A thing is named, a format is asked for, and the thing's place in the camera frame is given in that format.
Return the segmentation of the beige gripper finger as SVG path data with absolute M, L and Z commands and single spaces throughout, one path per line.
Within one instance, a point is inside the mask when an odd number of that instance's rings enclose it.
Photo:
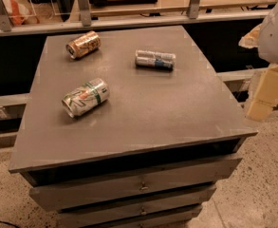
M 247 117 L 254 121 L 265 120 L 278 105 L 278 65 L 270 64 L 261 73 L 256 88 L 251 92 Z
M 257 25 L 250 32 L 248 32 L 245 36 L 243 36 L 238 45 L 242 48 L 257 48 L 259 45 L 259 33 L 260 33 L 261 25 Z

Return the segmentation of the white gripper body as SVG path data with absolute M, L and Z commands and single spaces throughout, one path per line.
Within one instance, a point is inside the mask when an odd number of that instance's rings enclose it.
M 278 2 L 262 22 L 258 42 L 259 57 L 278 64 Z

